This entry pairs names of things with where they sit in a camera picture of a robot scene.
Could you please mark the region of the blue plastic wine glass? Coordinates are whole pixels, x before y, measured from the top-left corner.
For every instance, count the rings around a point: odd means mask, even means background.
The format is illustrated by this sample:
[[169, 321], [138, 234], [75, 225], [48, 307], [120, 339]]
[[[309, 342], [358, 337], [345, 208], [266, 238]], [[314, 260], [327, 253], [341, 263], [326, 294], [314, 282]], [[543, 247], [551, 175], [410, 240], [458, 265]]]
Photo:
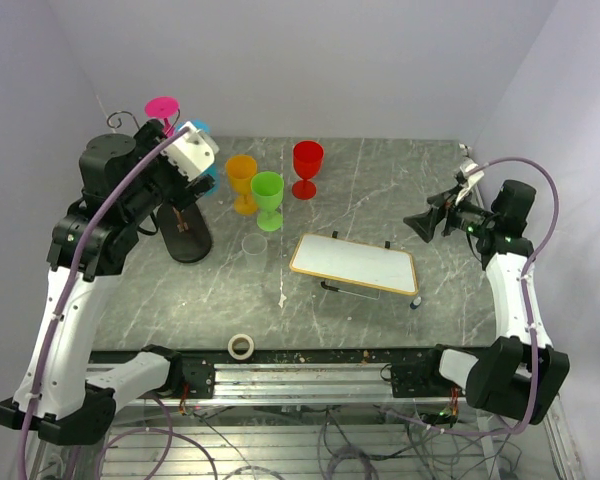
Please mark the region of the blue plastic wine glass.
[[[178, 134], [180, 132], [179, 129], [182, 127], [182, 125], [188, 121], [192, 122], [197, 128], [204, 130], [208, 135], [211, 136], [211, 129], [210, 129], [209, 125], [199, 119], [193, 119], [193, 120], [179, 122], [178, 124], [176, 124], [175, 131], [173, 134], [174, 135]], [[218, 182], [216, 156], [215, 156], [215, 162], [213, 163], [213, 165], [210, 168], [208, 168], [201, 176], [199, 176], [198, 178], [195, 179], [195, 180], [201, 180], [203, 177], [208, 177], [212, 183], [212, 187], [210, 188], [211, 192], [214, 192], [217, 189], [217, 182]]]

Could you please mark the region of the pink plastic wine glass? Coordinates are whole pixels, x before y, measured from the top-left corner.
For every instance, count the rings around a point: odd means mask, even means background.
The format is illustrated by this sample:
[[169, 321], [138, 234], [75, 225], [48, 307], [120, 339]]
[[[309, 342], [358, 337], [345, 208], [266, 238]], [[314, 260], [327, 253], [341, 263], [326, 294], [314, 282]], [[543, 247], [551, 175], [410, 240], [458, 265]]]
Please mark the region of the pink plastic wine glass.
[[151, 99], [146, 103], [144, 112], [149, 118], [158, 119], [163, 122], [163, 133], [167, 137], [174, 133], [175, 126], [181, 115], [179, 101], [171, 96], [161, 96]]

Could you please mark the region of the green plastic wine glass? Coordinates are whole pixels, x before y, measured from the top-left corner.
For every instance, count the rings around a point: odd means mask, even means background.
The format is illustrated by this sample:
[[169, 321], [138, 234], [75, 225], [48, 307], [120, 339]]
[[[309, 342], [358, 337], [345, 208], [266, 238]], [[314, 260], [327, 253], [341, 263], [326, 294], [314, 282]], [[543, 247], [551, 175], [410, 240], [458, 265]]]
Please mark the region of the green plastic wine glass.
[[266, 232], [278, 230], [283, 224], [283, 216], [278, 210], [284, 195], [283, 178], [276, 172], [260, 172], [252, 178], [251, 190], [259, 210], [258, 227]]

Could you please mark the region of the red plastic wine glass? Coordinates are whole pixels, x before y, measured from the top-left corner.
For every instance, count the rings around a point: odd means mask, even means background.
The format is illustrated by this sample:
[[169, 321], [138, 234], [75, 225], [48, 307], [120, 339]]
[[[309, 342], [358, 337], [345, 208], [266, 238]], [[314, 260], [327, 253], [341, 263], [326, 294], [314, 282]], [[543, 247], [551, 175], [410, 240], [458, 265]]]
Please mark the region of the red plastic wine glass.
[[300, 200], [309, 200], [317, 192], [312, 179], [319, 173], [324, 158], [323, 147], [315, 141], [304, 140], [293, 148], [293, 168], [299, 180], [292, 186], [292, 194]]

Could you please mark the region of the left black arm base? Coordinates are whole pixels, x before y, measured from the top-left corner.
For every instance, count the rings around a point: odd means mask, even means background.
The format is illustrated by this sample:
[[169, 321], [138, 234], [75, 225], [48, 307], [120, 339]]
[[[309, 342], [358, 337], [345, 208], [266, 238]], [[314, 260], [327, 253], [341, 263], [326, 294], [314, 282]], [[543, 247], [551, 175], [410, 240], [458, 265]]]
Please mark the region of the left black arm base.
[[216, 371], [201, 357], [192, 357], [166, 347], [144, 347], [132, 361], [131, 385], [141, 387], [141, 394], [155, 393], [163, 398], [211, 399]]

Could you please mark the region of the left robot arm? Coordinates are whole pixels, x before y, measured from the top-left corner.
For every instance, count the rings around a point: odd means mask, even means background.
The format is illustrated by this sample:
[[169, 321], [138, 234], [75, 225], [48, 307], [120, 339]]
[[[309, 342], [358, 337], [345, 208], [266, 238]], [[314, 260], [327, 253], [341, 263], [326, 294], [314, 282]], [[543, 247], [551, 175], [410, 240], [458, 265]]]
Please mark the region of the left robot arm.
[[0, 402], [0, 425], [58, 446], [92, 445], [136, 398], [182, 389], [182, 358], [165, 347], [148, 345], [105, 373], [90, 373], [88, 364], [139, 226], [157, 208], [185, 209], [209, 190], [207, 169], [217, 151], [193, 124], [166, 135], [157, 120], [133, 135], [106, 133], [87, 144], [79, 159], [81, 196], [52, 232], [36, 345], [19, 388]]

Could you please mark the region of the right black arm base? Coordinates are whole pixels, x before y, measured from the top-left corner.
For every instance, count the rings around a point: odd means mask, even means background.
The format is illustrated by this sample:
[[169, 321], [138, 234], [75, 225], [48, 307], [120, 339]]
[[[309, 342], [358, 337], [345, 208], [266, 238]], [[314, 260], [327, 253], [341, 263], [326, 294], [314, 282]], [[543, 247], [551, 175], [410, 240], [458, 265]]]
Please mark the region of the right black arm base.
[[449, 397], [452, 382], [438, 372], [444, 350], [459, 350], [480, 356], [485, 347], [456, 347], [437, 344], [433, 347], [380, 349], [375, 358], [381, 364], [381, 379], [391, 386], [394, 398]]

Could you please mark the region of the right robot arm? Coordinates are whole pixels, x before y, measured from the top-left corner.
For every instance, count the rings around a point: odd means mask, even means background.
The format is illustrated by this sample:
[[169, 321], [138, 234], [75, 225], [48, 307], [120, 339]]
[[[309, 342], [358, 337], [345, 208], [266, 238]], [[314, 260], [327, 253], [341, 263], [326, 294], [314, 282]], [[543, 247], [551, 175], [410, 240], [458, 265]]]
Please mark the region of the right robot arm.
[[507, 180], [488, 210], [460, 194], [455, 186], [430, 196], [426, 212], [403, 221], [424, 242], [433, 239], [438, 225], [445, 235], [466, 234], [491, 288], [496, 338], [477, 354], [437, 345], [420, 373], [421, 384], [435, 396], [456, 386], [473, 408], [537, 425], [566, 379], [570, 361], [546, 333], [533, 286], [535, 249], [523, 233], [536, 191]]

